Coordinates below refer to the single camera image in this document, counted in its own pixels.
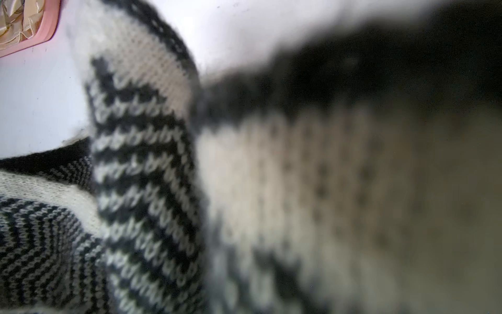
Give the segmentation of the black white patterned scarf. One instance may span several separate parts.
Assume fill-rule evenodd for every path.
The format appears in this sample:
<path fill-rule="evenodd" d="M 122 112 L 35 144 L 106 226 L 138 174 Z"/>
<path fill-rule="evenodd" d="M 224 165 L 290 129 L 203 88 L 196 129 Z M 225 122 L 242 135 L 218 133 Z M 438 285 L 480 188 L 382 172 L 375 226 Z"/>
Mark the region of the black white patterned scarf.
<path fill-rule="evenodd" d="M 90 135 L 1 161 L 2 313 L 500 313 L 501 2 L 327 30 L 211 84 L 83 1 Z"/>

